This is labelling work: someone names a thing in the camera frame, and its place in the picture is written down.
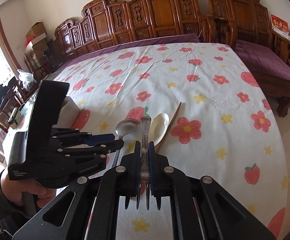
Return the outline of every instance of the wooden armchair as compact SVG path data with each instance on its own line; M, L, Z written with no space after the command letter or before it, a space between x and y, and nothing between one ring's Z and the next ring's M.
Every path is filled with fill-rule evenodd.
M267 8L260 4L260 0L208 0L208 4L215 22L222 18L235 19L238 41L233 47L237 55L264 94L279 98L277 112L280 117L285 117L290 107L290 41L271 29ZM222 28L222 25L216 25L217 32L224 33ZM248 60L252 57L247 55L247 47L257 63Z

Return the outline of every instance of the wooden armrest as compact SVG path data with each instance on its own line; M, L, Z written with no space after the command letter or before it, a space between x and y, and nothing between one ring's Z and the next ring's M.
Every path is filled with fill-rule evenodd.
M216 42L229 45L235 51L237 42L237 22L231 18L214 16L216 25Z
M216 26L212 15L200 16L201 33L200 39L203 42L216 42Z
M290 67L290 40L271 29L271 44L269 48Z

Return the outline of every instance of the white ceramic spoon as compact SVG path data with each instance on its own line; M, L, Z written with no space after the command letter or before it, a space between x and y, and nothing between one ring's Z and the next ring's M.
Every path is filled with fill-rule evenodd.
M168 114L161 113L155 116L150 124L149 141L157 145L164 137L169 123Z

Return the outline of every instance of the metal spoon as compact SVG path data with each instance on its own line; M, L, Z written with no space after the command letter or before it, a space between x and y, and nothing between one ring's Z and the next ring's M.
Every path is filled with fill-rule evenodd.
M119 139L123 139L123 137L129 133L131 133L133 130L135 130L137 127L137 121L134 119L125 119L119 122L116 125L115 131L118 135ZM118 157L119 157L120 150L116 151L114 161L112 163L112 168L117 166Z

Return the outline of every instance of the carved wooden sofa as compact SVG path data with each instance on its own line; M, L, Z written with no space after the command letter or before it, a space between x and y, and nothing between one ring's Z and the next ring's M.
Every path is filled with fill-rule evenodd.
M279 98L277 112L286 116L290 107L290 41L272 30L267 8L260 0L208 0L208 4L216 21L237 21L237 55L264 94Z
M213 16L200 13L197 0L93 0L83 7L77 24L68 19L55 30L56 45L65 59L110 46L187 33L203 42L222 40L234 47L236 21L217 19L226 31L216 35Z

